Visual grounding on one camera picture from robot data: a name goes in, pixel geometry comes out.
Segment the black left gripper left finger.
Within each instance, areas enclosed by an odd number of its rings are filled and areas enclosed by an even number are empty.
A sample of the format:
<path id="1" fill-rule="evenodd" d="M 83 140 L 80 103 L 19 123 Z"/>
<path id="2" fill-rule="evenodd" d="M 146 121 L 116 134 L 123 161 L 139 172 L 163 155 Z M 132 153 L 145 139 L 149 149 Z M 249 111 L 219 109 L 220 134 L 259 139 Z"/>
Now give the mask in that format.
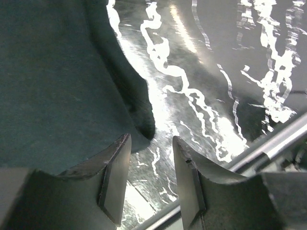
<path id="1" fill-rule="evenodd" d="M 54 176 L 38 169 L 1 168 L 3 230 L 115 230 L 121 225 L 131 136 Z"/>

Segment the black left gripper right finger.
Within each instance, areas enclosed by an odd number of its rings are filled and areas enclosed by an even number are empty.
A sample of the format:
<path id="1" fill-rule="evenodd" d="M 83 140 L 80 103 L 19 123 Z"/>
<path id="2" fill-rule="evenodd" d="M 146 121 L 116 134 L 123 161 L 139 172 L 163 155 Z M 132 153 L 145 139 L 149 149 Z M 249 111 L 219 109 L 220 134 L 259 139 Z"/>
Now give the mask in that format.
<path id="1" fill-rule="evenodd" d="M 306 229 L 306 173 L 245 177 L 202 156 L 177 136 L 173 153 L 184 229 Z"/>

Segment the black t shirt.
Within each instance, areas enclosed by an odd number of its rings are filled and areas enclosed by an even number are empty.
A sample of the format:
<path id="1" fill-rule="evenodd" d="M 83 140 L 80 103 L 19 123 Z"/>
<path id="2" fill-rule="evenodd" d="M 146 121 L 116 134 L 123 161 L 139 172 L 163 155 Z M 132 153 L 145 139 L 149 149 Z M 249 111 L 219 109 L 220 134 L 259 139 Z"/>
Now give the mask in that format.
<path id="1" fill-rule="evenodd" d="M 130 134 L 147 148 L 146 81 L 120 48 L 106 0 L 0 3 L 0 164 L 58 174 Z"/>

